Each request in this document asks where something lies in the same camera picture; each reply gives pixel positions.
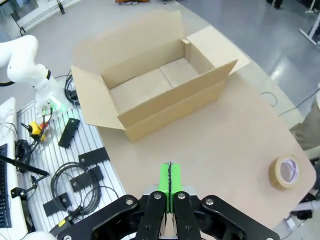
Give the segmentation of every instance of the floor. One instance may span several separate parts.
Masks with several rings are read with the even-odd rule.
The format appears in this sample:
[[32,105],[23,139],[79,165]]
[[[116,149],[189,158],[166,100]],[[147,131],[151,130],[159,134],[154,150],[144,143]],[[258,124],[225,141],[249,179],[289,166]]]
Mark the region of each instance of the floor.
[[[264,0],[182,0],[180,3],[219,29],[256,61],[294,105],[317,88],[320,52],[298,31],[301,27],[310,28],[312,17],[306,19],[303,14],[306,9],[296,0],[285,0],[281,10],[275,10]],[[35,62],[47,66],[54,76],[64,75],[73,62],[72,48],[77,42],[140,12],[155,9],[159,4],[159,0],[153,0],[133,7],[114,5],[110,0],[82,0],[68,7],[64,16],[58,13],[28,31],[39,40]],[[1,82],[8,80],[5,68],[0,68],[0,79]],[[31,102],[34,95],[28,84],[15,84],[0,89],[0,103],[15,96],[20,109]],[[311,102],[312,99],[301,106],[302,115],[308,112]],[[319,221],[320,212],[317,212],[286,239],[317,239]],[[275,231],[281,238],[290,233],[283,223]]]
[[[182,0],[182,5],[215,26],[278,83],[294,105],[314,92],[320,82],[320,51],[305,39],[314,17],[296,0],[281,10],[265,0]],[[305,116],[313,98],[299,109]]]

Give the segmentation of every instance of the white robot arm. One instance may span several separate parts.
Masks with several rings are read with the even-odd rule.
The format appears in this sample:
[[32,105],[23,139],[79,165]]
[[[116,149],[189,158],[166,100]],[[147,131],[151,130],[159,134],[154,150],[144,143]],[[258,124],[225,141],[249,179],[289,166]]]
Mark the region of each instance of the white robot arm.
[[36,89],[35,101],[39,113],[48,105],[54,106],[54,111],[70,108],[64,86],[58,84],[44,65],[35,64],[37,50],[38,40],[32,35],[0,43],[0,67],[8,64],[7,75],[12,82],[28,83]]
[[57,240],[57,239],[49,232],[35,231],[25,236],[23,240]]

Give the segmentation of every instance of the packing tape roll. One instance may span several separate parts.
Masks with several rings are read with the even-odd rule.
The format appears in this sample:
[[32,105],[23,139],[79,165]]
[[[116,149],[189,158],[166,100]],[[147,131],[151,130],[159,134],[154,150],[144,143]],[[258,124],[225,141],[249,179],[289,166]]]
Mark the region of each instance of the packing tape roll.
[[292,189],[299,181],[298,159],[286,155],[274,160],[269,168],[270,183],[278,190]]

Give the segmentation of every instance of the open cardboard box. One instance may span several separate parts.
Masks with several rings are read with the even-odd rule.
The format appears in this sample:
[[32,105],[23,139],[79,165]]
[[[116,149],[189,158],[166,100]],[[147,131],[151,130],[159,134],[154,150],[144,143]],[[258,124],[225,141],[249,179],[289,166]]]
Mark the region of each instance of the open cardboard box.
[[217,100],[227,76],[249,63],[212,26],[185,38],[178,11],[88,39],[75,55],[86,62],[71,67],[86,123],[124,130],[131,141]]

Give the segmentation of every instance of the white desk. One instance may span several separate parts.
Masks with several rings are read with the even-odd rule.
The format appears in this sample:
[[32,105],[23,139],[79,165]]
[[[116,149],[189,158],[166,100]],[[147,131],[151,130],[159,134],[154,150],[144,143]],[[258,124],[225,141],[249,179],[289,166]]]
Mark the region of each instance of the white desk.
[[[64,131],[69,118],[79,119],[80,125],[74,135],[74,139],[71,142],[71,146],[68,149],[65,149],[63,147],[59,147],[58,142],[61,138],[62,132]],[[32,142],[32,139],[30,138],[28,131],[25,128],[23,128],[20,123],[28,124],[31,121],[35,120],[36,109],[34,102],[30,103],[17,113],[17,130],[19,139],[25,139],[29,143]],[[85,124],[85,120],[83,118],[82,111],[80,108],[73,108],[70,109],[68,112],[64,112],[63,114],[52,117],[48,127],[45,129],[44,134],[46,135],[46,140],[45,142],[39,144],[37,149],[32,154],[32,157],[30,159],[30,165],[49,172],[50,176],[46,177],[38,183],[38,188],[35,194],[32,196],[32,198],[30,198],[30,196],[33,194],[34,191],[28,192],[27,197],[30,198],[28,201],[28,206],[36,231],[49,232],[56,224],[58,224],[68,215],[66,212],[62,211],[58,211],[57,213],[54,213],[50,216],[47,216],[45,213],[43,204],[53,199],[50,189],[50,182],[53,175],[62,164],[65,164],[67,162],[78,162],[78,155],[102,148],[103,143],[100,139],[97,128],[95,126]],[[100,167],[100,170],[104,177],[103,181],[100,181],[99,184],[101,186],[111,187],[117,192],[117,194],[120,197],[123,196],[125,192],[113,169],[112,162],[103,161],[95,165],[98,165]],[[74,170],[69,173],[74,178],[80,175],[82,172],[79,172],[79,170]],[[20,187],[25,189],[31,187],[30,175],[35,174],[31,172],[26,172],[23,175],[21,175],[23,184]],[[81,202],[81,195],[78,192],[73,192],[68,180],[70,178],[67,179],[67,177],[65,176],[61,177],[61,184],[58,185],[59,194],[67,193],[72,204],[70,209],[75,209]],[[88,186],[81,191],[83,198],[89,192],[90,189],[91,187]],[[112,192],[109,189],[106,190],[105,188],[102,188],[101,200],[98,207],[95,209],[95,212],[110,204],[116,199],[117,197],[114,192]]]
[[[16,125],[17,114],[15,111],[16,100],[12,97],[4,104],[0,106],[0,118],[5,118],[5,121],[8,123],[13,123]],[[8,144],[7,148],[7,157],[15,159],[15,143],[14,143],[14,132],[4,127],[1,129],[2,137],[0,134],[0,146]],[[11,228],[0,228],[0,240],[20,240],[28,232],[27,225],[25,222],[24,212],[22,209],[20,197],[14,199],[11,198],[10,190],[18,187],[18,177],[16,167],[8,164],[6,165],[6,186],[7,194],[9,198],[9,207],[10,207],[10,218],[11,218]]]

